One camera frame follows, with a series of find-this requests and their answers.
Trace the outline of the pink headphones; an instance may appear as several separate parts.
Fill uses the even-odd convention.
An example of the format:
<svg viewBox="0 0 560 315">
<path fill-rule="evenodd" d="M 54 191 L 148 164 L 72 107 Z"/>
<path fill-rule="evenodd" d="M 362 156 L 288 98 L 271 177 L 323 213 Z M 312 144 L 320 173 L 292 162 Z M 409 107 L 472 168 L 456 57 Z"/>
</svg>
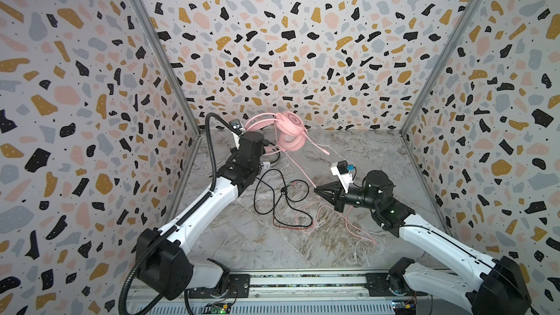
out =
<svg viewBox="0 0 560 315">
<path fill-rule="evenodd" d="M 245 129 L 257 131 L 269 125 L 274 127 L 277 147 L 282 152 L 296 152 L 308 142 L 326 155 L 330 154 L 309 137 L 304 122 L 294 112 L 261 113 L 250 118 L 245 124 Z"/>
</svg>

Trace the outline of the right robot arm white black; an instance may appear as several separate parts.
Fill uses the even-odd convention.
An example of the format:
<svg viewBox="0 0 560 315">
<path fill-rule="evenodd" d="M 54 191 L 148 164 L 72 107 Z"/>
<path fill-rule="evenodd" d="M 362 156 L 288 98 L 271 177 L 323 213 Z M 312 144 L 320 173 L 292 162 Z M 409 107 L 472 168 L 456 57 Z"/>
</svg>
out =
<svg viewBox="0 0 560 315">
<path fill-rule="evenodd" d="M 390 268 L 387 282 L 395 295 L 420 292 L 459 306 L 470 314 L 526 314 L 532 299 L 518 263 L 504 256 L 479 252 L 429 223 L 393 194 L 394 184 L 379 170 L 367 173 L 356 187 L 347 170 L 332 169 L 337 181 L 314 192 L 335 211 L 346 207 L 370 211 L 374 222 L 393 236 L 424 250 L 449 272 L 436 271 L 411 258 L 401 258 Z"/>
</svg>

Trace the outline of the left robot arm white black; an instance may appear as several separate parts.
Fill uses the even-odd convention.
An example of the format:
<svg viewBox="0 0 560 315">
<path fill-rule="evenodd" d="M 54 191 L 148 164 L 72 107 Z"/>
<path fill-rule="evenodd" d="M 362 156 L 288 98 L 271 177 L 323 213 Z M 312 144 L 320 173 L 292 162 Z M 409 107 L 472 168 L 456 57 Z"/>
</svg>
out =
<svg viewBox="0 0 560 315">
<path fill-rule="evenodd" d="M 230 269 L 211 259 L 191 262 L 188 253 L 214 218 L 253 184 L 268 145 L 259 132 L 241 135 L 239 146 L 217 171 L 216 185 L 210 185 L 163 227 L 145 230 L 136 244 L 139 269 L 135 277 L 167 300 L 200 288 L 212 290 L 217 296 L 225 293 Z"/>
</svg>

